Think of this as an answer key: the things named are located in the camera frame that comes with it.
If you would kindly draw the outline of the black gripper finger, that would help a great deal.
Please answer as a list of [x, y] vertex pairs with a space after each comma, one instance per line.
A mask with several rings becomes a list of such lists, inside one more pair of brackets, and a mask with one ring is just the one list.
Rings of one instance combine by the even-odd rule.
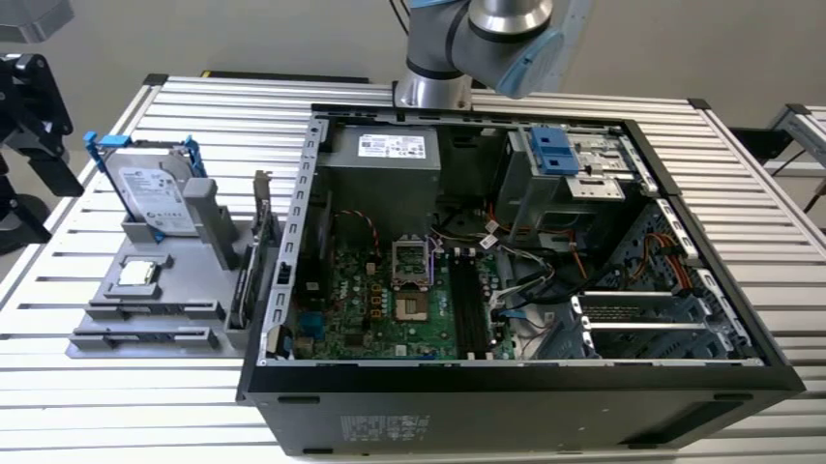
[[12, 149], [55, 196], [80, 196], [84, 187], [68, 165], [63, 139], [74, 132], [56, 79], [40, 54], [12, 57]]

